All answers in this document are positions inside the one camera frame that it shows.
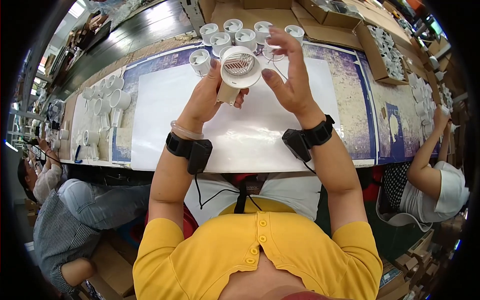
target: clear bangle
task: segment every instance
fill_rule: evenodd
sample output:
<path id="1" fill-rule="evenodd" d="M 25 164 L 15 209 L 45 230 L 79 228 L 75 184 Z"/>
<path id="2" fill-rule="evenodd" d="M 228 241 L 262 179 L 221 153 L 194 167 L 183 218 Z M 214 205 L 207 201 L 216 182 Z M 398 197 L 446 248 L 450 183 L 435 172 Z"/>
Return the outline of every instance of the clear bangle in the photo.
<path id="1" fill-rule="evenodd" d="M 177 123 L 177 120 L 173 120 L 172 122 L 170 122 L 170 126 L 172 127 L 172 130 L 175 134 L 180 134 L 180 135 L 183 135 L 183 136 L 186 136 L 188 137 L 189 139 L 192 139 L 192 140 L 201 140 L 204 138 L 204 134 L 198 134 L 198 133 L 194 133 L 194 132 L 191 132 L 189 130 L 186 130 L 185 128 L 179 126 Z"/>

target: blue tool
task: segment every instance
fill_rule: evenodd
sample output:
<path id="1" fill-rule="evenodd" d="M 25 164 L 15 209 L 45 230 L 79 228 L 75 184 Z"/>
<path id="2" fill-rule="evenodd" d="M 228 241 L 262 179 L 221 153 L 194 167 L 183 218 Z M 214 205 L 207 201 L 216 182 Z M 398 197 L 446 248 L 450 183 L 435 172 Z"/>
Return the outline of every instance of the blue tool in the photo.
<path id="1" fill-rule="evenodd" d="M 78 148 L 77 148 L 77 153 L 75 153 L 75 164 L 81 164 L 83 160 L 77 160 L 78 158 L 78 153 L 80 152 L 80 145 L 78 145 Z"/>

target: fan handle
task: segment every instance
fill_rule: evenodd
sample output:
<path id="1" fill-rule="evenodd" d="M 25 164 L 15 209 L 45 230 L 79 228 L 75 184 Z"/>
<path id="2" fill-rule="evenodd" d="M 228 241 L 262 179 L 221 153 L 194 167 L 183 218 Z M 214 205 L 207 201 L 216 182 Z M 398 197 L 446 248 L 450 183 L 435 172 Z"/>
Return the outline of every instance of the fan handle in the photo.
<path id="1" fill-rule="evenodd" d="M 237 98 L 239 92 L 239 88 L 231 87 L 230 85 L 222 81 L 220 89 L 218 90 L 218 94 L 216 95 L 216 101 L 225 102 L 232 106 L 235 103 L 235 99 Z"/>

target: white shirt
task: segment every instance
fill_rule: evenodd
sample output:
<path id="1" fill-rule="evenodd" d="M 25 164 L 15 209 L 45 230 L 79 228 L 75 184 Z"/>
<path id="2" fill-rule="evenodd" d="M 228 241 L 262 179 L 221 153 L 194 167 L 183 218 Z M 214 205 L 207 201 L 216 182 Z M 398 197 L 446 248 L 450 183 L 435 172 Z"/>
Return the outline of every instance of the white shirt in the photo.
<path id="1" fill-rule="evenodd" d="M 442 183 L 440 197 L 435 201 L 407 181 L 400 201 L 400 211 L 413 215 L 423 223 L 442 222 L 454 217 L 468 200 L 462 171 L 444 161 L 434 169 L 440 170 Z"/>
<path id="2" fill-rule="evenodd" d="M 53 189 L 57 190 L 60 187 L 62 173 L 63 169 L 55 164 L 52 164 L 50 169 L 43 166 L 42 172 L 38 175 L 33 188 L 33 196 L 39 203 L 43 204 L 48 198 L 50 191 Z"/>

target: painted fingernail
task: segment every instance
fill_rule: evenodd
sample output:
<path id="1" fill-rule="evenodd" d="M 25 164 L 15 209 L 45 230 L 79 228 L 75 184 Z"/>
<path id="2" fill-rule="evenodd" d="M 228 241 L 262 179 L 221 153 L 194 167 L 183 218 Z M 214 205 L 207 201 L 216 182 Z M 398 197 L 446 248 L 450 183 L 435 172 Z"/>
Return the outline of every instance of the painted fingernail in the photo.
<path id="1" fill-rule="evenodd" d="M 270 79 L 272 77 L 272 71 L 270 69 L 263 69 L 262 76 L 266 79 Z"/>

